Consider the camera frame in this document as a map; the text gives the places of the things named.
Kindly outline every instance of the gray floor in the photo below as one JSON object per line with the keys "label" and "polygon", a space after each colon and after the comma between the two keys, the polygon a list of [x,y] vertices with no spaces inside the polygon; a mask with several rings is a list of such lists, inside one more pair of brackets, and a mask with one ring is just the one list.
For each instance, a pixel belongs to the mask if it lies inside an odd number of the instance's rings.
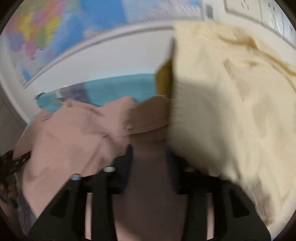
{"label": "gray floor", "polygon": [[24,131],[23,123],[17,120],[4,103],[5,97],[0,93],[0,154],[13,149]]}

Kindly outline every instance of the cream-colored garment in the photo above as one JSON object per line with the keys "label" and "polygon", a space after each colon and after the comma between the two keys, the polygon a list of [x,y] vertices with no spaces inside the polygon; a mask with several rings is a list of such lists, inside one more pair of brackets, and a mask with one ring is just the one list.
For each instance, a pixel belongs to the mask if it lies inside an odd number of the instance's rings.
{"label": "cream-colored garment", "polygon": [[170,143],[196,167],[239,184],[275,237],[296,208],[295,68],[244,29],[175,28]]}

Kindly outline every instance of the world map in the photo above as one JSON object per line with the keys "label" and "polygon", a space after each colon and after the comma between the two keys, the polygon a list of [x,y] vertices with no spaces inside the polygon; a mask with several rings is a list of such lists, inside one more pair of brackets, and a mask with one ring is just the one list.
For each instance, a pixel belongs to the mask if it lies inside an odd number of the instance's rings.
{"label": "world map", "polygon": [[24,0],[5,33],[25,87],[61,53],[101,31],[179,17],[202,18],[200,0]]}

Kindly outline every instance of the turquoise garment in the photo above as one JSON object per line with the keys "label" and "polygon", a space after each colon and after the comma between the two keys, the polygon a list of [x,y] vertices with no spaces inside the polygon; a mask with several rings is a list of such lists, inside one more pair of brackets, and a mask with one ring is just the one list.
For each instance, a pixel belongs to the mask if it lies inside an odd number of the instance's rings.
{"label": "turquoise garment", "polygon": [[155,74],[135,74],[79,83],[41,93],[36,100],[39,108],[53,113],[62,106],[54,101],[64,101],[67,98],[103,106],[124,96],[131,96],[135,102],[140,103],[155,95]]}

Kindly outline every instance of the pink fabric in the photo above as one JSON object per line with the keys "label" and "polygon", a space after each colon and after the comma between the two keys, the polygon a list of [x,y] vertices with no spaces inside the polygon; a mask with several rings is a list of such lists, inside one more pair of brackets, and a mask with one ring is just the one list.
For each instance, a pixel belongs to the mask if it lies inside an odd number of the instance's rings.
{"label": "pink fabric", "polygon": [[[137,104],[123,97],[103,107],[67,101],[54,114],[41,111],[24,132],[15,157],[32,150],[23,170],[23,194],[38,217],[73,173],[92,175],[132,144],[134,162],[123,195],[114,195],[119,241],[180,241],[187,198],[176,195],[165,160],[169,100]],[[90,203],[86,237],[90,239]]]}

